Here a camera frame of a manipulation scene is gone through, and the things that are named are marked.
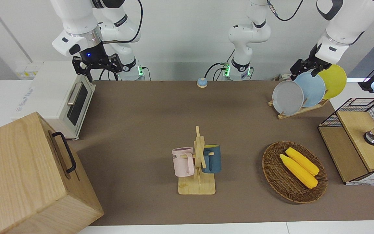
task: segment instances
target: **oven window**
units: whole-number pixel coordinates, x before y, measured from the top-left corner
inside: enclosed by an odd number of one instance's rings
[[[71,123],[76,126],[77,120],[79,119],[80,112],[82,111],[84,102],[87,97],[87,89],[84,85],[80,89],[79,94],[77,95],[77,100],[74,106],[69,108],[69,112],[67,113],[67,118],[71,121]]]

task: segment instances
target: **pink mug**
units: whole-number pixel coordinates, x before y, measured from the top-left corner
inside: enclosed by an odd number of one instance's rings
[[[182,147],[172,150],[175,176],[186,177],[194,175],[193,147]]]

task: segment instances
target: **wooden mug holder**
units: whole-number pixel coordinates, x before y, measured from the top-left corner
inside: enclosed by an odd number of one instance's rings
[[[181,195],[213,195],[216,193],[214,174],[202,172],[206,168],[203,155],[205,138],[200,136],[199,126],[196,126],[196,140],[194,141],[194,175],[178,178],[178,193]]]
[[[308,98],[306,98],[303,102],[303,105],[307,102]],[[317,105],[315,106],[312,106],[312,107],[309,107],[309,108],[303,108],[301,107],[299,111],[297,111],[295,114],[292,114],[292,115],[284,115],[284,112],[282,113],[279,113],[278,115],[278,119],[285,119],[285,118],[288,118],[288,117],[291,117],[291,116],[294,116],[294,115],[297,115],[297,114],[301,114],[301,113],[305,113],[307,111],[312,111],[312,110],[315,110],[315,109],[318,109],[318,108],[322,108],[327,102],[329,101],[329,99],[322,99]],[[273,99],[268,102],[268,105],[271,107],[273,106]]]

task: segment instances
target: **brown table mat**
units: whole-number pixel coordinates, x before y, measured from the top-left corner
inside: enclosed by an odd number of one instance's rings
[[[97,82],[78,150],[105,215],[93,225],[374,220],[374,186],[343,185],[317,126],[331,104],[276,118],[267,102],[277,82]],[[220,144],[216,194],[178,195],[171,149],[193,146],[195,126]],[[261,167],[273,142],[304,145],[328,174],[324,196],[288,203],[269,187]]]

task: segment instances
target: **corn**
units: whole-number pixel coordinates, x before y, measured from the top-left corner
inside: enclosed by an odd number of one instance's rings
[[[297,177],[307,188],[311,189],[317,186],[317,179],[292,158],[283,154],[280,154],[279,157],[281,157],[282,162],[292,172],[292,174],[294,174],[295,177]]]
[[[300,166],[302,166],[307,172],[310,172],[311,175],[316,176],[318,175],[319,169],[317,166],[314,165],[308,158],[304,155],[300,154],[300,152],[296,151],[294,148],[289,147],[285,150],[285,153],[296,161]]]

